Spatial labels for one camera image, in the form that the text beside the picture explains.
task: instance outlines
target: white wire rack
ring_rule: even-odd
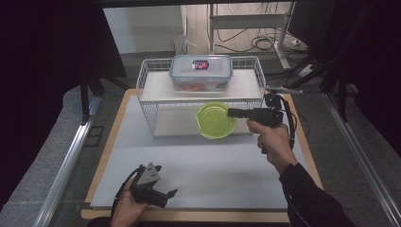
[[[232,108],[261,107],[266,82],[257,57],[231,57],[233,77],[225,93],[174,90],[169,77],[172,59],[144,60],[136,83],[137,96],[153,136],[199,135],[196,113],[209,101]],[[246,119],[237,119],[232,134],[249,133]]]

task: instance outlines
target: wooden frame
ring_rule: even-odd
[[[124,94],[117,116],[113,123],[112,130],[107,140],[103,154],[97,166],[96,174],[92,180],[85,202],[90,203],[94,197],[97,186],[103,176],[109,157],[112,153],[114,141],[117,136],[121,121],[127,109],[127,104],[131,96],[136,95],[135,89],[129,89]],[[285,99],[289,103],[292,113],[299,119],[296,113],[294,103],[290,95],[286,95]],[[296,130],[300,145],[305,157],[307,169],[315,183],[323,188],[322,182],[319,178],[313,157],[310,153],[309,146],[306,142],[304,131],[301,123],[298,122]],[[97,217],[109,217],[110,209],[82,209],[81,216],[85,219],[92,219]],[[140,218],[142,221],[224,221],[224,222],[275,222],[275,223],[288,223],[287,211],[250,211],[250,210],[222,210],[222,209],[178,209],[178,208],[149,208]]]

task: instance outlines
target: sleeve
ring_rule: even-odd
[[[289,165],[280,176],[291,226],[348,227],[355,224],[336,199],[321,190],[301,164]]]
[[[109,217],[99,217],[92,219],[86,227],[110,227],[110,221],[112,219]]]

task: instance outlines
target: green bowl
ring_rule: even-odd
[[[228,106],[222,102],[207,102],[197,112],[200,134],[208,139],[219,139],[233,132],[235,118],[227,116]]]

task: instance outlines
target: human hand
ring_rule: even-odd
[[[130,192],[130,186],[133,178],[129,179],[118,199],[118,204],[115,207],[113,219],[110,222],[112,227],[128,227],[132,226],[144,213],[149,204],[139,203],[133,199]]]
[[[263,126],[248,119],[247,125],[252,133],[258,133],[257,146],[268,150],[268,161],[281,175],[289,164],[297,165],[298,161],[289,147],[288,127],[281,123],[276,127]]]

